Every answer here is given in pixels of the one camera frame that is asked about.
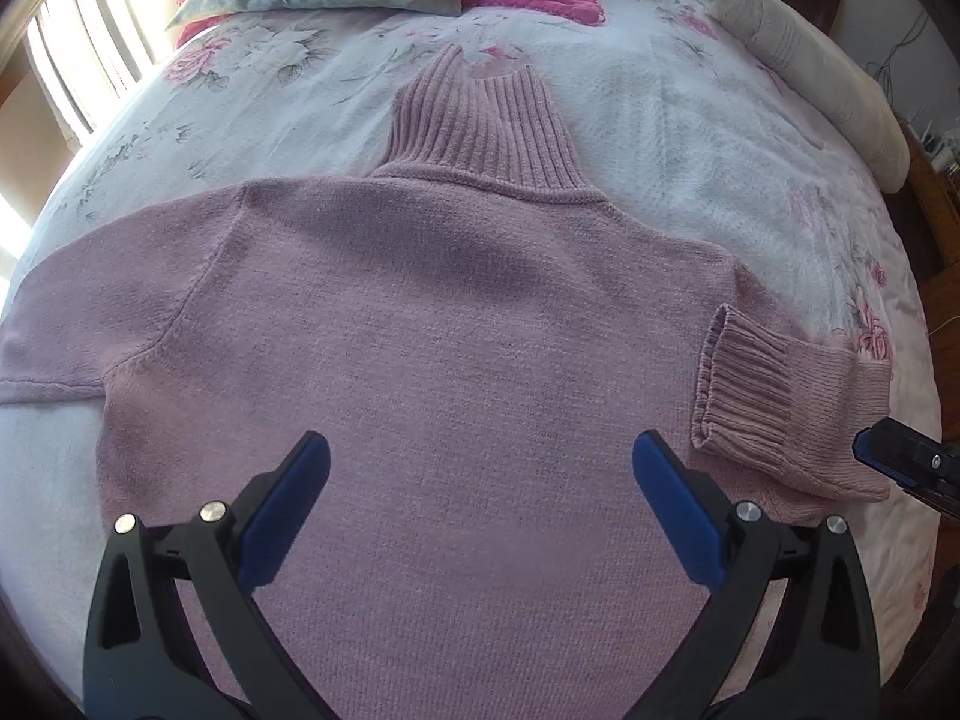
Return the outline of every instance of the bed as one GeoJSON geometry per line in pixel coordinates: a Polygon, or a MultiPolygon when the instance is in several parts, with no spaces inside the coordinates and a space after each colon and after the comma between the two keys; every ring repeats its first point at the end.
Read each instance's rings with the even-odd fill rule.
{"type": "MultiPolygon", "coordinates": [[[[600,0],[602,26],[473,8],[237,15],[200,34],[85,148],[11,281],[122,215],[251,177],[363,175],[392,96],[442,47],[536,66],[592,182],[625,213],[738,256],[814,338],[893,364],[891,414],[939,437],[923,308],[874,177],[814,107],[704,13],[700,0],[600,0]]],[[[83,274],[77,274],[78,289],[83,274]]],[[[0,581],[20,627],[80,698],[104,546],[95,451],[103,404],[0,409],[0,581]]],[[[883,675],[925,607],[938,517],[892,492],[844,507],[874,603],[883,675]]],[[[727,692],[776,614],[772,590],[727,692]]]]}

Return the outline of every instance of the knit fabric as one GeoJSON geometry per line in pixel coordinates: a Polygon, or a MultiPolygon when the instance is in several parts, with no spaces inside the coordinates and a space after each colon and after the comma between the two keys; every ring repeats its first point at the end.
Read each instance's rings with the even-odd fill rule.
{"type": "Polygon", "coordinates": [[[619,718],[706,598],[638,432],[790,521],[887,494],[848,447],[888,365],[792,328],[728,252],[608,204],[532,69],[474,79],[450,47],[370,177],[210,191],[51,255],[0,326],[0,400],[106,396],[107,521],[189,518],[324,433],[256,598],[344,718],[619,718]]]}

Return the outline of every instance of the sweater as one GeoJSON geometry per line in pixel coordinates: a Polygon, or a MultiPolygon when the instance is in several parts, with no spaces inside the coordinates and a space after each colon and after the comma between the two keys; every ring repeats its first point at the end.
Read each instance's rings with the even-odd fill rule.
{"type": "Polygon", "coordinates": [[[106,522],[189,519],[328,438],[256,600],[346,720],[621,717],[707,597],[632,480],[637,433],[801,522],[888,494],[850,445],[889,376],[723,248],[623,215],[533,68],[472,77],[457,47],[398,91],[369,176],[128,215],[0,325],[0,402],[106,398],[106,522]]]}

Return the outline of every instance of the ribbed collar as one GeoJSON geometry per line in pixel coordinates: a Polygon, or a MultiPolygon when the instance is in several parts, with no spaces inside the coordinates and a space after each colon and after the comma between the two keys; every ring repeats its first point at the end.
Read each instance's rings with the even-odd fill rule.
{"type": "Polygon", "coordinates": [[[580,171],[569,133],[529,65],[472,79],[447,46],[400,88],[387,156],[372,176],[467,184],[534,202],[605,200],[580,171]]]}

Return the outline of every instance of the folded blanket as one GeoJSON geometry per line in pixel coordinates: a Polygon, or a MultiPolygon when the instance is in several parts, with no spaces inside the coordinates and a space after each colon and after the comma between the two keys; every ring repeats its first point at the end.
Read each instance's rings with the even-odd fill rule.
{"type": "Polygon", "coordinates": [[[712,0],[709,15],[850,141],[885,193],[904,186],[910,152],[877,81],[780,0],[712,0]]]}

